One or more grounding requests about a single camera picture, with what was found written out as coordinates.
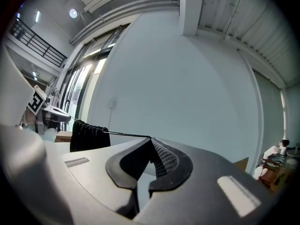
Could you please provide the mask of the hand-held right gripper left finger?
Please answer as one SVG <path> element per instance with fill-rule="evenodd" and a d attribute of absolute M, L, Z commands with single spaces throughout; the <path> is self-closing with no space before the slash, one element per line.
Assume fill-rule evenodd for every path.
<path fill-rule="evenodd" d="M 75 179 L 98 202 L 123 216 L 134 207 L 137 199 L 139 209 L 143 209 L 150 200 L 148 185 L 153 180 L 152 175 L 143 173 L 137 182 L 137 194 L 131 190 L 117 187 L 106 171 L 106 162 L 113 155 L 122 152 L 145 138 L 138 138 L 118 145 L 80 152 L 62 154 L 64 162 Z"/>

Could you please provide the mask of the black metal railing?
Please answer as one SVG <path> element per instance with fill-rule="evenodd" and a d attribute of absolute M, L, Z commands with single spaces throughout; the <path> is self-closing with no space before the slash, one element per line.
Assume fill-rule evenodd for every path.
<path fill-rule="evenodd" d="M 56 67 L 63 67 L 64 61 L 67 57 L 41 38 L 20 18 L 16 16 L 14 17 L 11 25 L 9 26 L 9 33 Z"/>

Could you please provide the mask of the black drawstring cloth bag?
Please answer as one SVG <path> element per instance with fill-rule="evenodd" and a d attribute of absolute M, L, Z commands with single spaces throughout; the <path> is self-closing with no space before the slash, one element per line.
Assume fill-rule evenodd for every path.
<path fill-rule="evenodd" d="M 148 135 L 120 133 L 108 130 L 106 127 L 90 125 L 82 120 L 75 119 L 70 141 L 70 152 L 95 150 L 111 146 L 110 135 L 149 138 Z"/>

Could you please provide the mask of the dark-framed glass window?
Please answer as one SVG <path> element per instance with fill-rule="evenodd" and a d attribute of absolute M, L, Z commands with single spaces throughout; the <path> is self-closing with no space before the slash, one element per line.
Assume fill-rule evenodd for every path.
<path fill-rule="evenodd" d="M 90 103 L 98 77 L 107 57 L 128 27 L 121 25 L 84 44 L 63 80 L 60 108 L 71 116 L 61 129 L 71 131 L 76 119 L 87 121 Z"/>

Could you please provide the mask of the white vertical pipe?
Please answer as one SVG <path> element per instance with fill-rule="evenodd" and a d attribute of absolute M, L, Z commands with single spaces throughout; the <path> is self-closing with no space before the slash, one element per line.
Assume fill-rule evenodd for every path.
<path fill-rule="evenodd" d="M 250 174 L 253 175 L 256 165 L 258 163 L 258 160 L 260 158 L 260 153 L 263 145 L 263 133 L 264 133 L 264 114 L 263 114 L 263 102 L 262 102 L 262 97 L 259 89 L 259 85 L 257 82 L 257 79 L 255 77 L 254 71 L 252 67 L 250 66 L 250 63 L 245 56 L 245 53 L 241 49 L 237 49 L 238 54 L 242 58 L 247 71 L 249 73 L 254 92 L 255 92 L 255 98 L 256 98 L 256 103 L 257 103 L 257 112 L 258 112 L 258 141 L 257 141 L 257 146 L 255 150 L 255 157 L 252 162 L 251 168 L 250 168 Z"/>

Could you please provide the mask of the tall cardboard box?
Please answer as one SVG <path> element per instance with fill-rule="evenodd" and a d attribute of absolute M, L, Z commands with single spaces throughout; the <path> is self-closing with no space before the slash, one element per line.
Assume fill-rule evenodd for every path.
<path fill-rule="evenodd" d="M 56 134 L 55 143 L 69 143 L 71 141 L 72 132 L 60 131 Z"/>

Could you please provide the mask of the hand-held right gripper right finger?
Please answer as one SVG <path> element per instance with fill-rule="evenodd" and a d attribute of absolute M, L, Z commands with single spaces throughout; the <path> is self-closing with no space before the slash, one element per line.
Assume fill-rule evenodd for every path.
<path fill-rule="evenodd" d="M 171 191 L 153 192 L 134 221 L 142 225 L 257 225 L 272 194 L 224 157 L 166 139 L 153 142 L 192 162 L 189 177 Z"/>

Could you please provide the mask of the white ceiling pipe run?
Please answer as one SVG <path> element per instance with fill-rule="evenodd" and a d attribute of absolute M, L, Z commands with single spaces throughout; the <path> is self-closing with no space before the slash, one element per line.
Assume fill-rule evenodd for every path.
<path fill-rule="evenodd" d="M 74 38 L 70 40 L 71 45 L 76 45 L 83 41 L 98 29 L 117 21 L 121 18 L 135 15 L 145 11 L 177 9 L 179 0 L 137 0 L 128 4 L 117 7 L 85 26 Z"/>

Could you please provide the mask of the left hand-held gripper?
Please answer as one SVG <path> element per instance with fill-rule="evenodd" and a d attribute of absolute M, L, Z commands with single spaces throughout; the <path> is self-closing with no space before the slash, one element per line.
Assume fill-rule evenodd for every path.
<path fill-rule="evenodd" d="M 44 135 L 46 130 L 58 131 L 61 122 L 69 122 L 71 116 L 50 103 L 44 91 L 38 86 L 33 87 L 34 94 L 26 107 L 26 127 L 39 135 Z"/>

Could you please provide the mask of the open flat cardboard box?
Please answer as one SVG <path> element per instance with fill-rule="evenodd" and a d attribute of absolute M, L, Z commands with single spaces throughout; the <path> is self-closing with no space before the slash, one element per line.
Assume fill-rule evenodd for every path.
<path fill-rule="evenodd" d="M 242 160 L 239 160 L 237 162 L 234 162 L 233 164 L 238 168 L 240 169 L 241 171 L 243 172 L 246 172 L 246 169 L 247 169 L 247 165 L 248 165 L 248 160 L 249 160 L 249 157 L 246 157 Z"/>

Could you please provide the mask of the striped cloth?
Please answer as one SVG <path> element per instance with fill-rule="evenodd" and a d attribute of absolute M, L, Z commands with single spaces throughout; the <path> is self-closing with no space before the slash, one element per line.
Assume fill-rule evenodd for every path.
<path fill-rule="evenodd" d="M 283 164 L 285 157 L 284 157 L 284 155 L 281 155 L 280 153 L 276 153 L 276 154 L 271 154 L 270 156 L 268 156 L 268 160 L 273 161 L 278 164 Z"/>

